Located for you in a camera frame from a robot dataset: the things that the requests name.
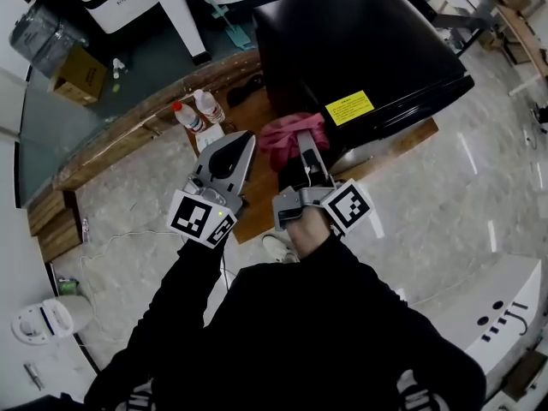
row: marble floor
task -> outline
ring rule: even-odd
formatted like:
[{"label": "marble floor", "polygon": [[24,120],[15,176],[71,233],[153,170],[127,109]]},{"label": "marble floor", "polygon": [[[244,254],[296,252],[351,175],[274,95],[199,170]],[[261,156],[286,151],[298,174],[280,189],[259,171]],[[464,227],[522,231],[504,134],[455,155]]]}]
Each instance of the marble floor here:
[{"label": "marble floor", "polygon": [[[542,259],[546,271],[548,211],[540,207],[548,194],[548,179],[543,184],[541,175],[545,170],[548,178],[548,148],[533,125],[530,96],[508,96],[519,84],[518,74],[499,53],[475,45],[462,61],[475,88],[435,115],[437,134],[360,181],[379,223],[365,222],[344,240],[393,289],[404,289],[411,306],[431,318],[502,253]],[[540,89],[534,96],[548,100]],[[177,235],[154,233],[109,240],[128,232],[164,232],[173,192],[193,162],[186,134],[173,128],[78,191],[91,241],[54,265],[57,275],[78,278],[94,301],[96,318],[81,336],[100,367],[125,346],[182,244]],[[260,237],[238,245],[231,236],[227,245],[231,273],[269,261]],[[98,254],[103,255],[80,259]],[[546,282],[544,278],[540,312]],[[211,294],[206,323],[224,294],[221,279]],[[540,316],[490,373],[491,389],[544,322]]]}]

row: yellow label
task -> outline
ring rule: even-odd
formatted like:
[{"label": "yellow label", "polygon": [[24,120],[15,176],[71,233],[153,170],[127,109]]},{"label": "yellow label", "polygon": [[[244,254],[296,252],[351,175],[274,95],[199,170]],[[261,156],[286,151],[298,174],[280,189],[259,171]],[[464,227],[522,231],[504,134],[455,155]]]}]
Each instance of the yellow label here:
[{"label": "yellow label", "polygon": [[326,105],[325,108],[329,111],[337,126],[341,126],[343,123],[349,122],[375,109],[363,90],[350,94],[346,98],[336,100]]}]

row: white shoe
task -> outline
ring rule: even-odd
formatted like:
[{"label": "white shoe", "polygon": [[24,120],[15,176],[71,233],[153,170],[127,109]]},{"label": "white shoe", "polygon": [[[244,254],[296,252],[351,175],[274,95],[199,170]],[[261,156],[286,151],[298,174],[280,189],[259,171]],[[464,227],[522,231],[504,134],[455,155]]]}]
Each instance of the white shoe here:
[{"label": "white shoe", "polygon": [[263,247],[276,262],[291,264],[299,261],[295,253],[274,235],[263,236]]}]

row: plastic bottle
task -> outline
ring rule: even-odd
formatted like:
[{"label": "plastic bottle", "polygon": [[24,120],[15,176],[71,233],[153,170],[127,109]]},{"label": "plastic bottle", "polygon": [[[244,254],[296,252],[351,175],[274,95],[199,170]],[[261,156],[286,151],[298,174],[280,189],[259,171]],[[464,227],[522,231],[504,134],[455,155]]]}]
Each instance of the plastic bottle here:
[{"label": "plastic bottle", "polygon": [[171,109],[175,113],[175,117],[179,123],[184,125],[185,128],[190,129],[191,132],[196,134],[201,133],[206,129],[206,124],[201,117],[196,114],[192,107],[177,100],[171,105]]},{"label": "plastic bottle", "polygon": [[224,120],[224,111],[210,92],[196,90],[194,92],[194,99],[196,99],[196,108],[211,123],[220,123]]}]

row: red towel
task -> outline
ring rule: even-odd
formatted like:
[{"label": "red towel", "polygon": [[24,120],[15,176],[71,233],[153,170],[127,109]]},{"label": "red towel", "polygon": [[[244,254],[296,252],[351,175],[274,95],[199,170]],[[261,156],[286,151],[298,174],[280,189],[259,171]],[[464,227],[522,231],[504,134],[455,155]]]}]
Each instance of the red towel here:
[{"label": "red towel", "polygon": [[297,132],[308,129],[320,151],[329,149],[324,118],[320,113],[295,113],[265,125],[260,131],[259,149],[271,155],[271,167],[279,172],[290,158],[299,156]]}]

